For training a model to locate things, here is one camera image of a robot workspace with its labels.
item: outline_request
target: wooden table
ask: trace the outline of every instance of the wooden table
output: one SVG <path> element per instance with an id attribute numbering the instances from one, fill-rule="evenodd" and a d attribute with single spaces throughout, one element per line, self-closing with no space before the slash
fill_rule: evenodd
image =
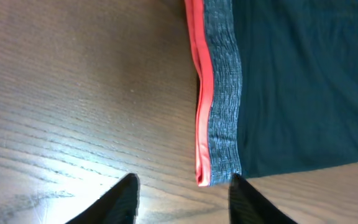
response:
<path id="1" fill-rule="evenodd" d="M 63 223 L 128 172 L 138 223 L 228 223 L 195 182 L 196 72 L 177 0 L 0 0 L 0 223 Z M 253 179 L 300 223 L 358 223 L 358 164 Z"/>

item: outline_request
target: wood grain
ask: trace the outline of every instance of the wood grain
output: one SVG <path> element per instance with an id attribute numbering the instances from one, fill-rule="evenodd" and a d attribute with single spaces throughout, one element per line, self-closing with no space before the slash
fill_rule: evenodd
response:
<path id="1" fill-rule="evenodd" d="M 0 223 L 63 223 L 128 172 L 138 223 L 228 223 L 195 183 L 181 1 L 0 0 Z M 358 223 L 358 164 L 253 179 L 300 223 Z"/>

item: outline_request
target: coral fabric edge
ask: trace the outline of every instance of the coral fabric edge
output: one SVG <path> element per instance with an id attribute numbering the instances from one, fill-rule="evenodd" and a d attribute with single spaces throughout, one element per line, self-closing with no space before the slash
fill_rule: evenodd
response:
<path id="1" fill-rule="evenodd" d="M 191 54 L 200 78 L 196 114 L 196 181 L 211 185 L 211 160 L 208 147 L 208 120 L 214 91 L 212 61 L 206 43 L 203 0 L 185 0 Z"/>

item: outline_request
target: red fabric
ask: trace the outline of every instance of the red fabric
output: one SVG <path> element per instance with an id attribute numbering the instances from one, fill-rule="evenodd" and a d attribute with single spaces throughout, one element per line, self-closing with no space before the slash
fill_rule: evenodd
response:
<path id="1" fill-rule="evenodd" d="M 211 57 L 205 39 L 203 0 L 185 0 L 191 53 L 200 78 L 200 95 L 196 115 L 196 181 L 205 187 L 211 183 L 211 161 L 208 148 L 208 119 L 214 78 Z"/>

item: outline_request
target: heather gray trim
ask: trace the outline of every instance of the heather gray trim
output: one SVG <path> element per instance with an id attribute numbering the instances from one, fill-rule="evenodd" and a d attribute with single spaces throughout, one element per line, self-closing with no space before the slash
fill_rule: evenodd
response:
<path id="1" fill-rule="evenodd" d="M 214 96 L 208 121 L 211 185 L 241 174 L 237 150 L 242 70 L 234 35 L 232 0 L 204 0 L 206 41 L 214 71 Z"/>

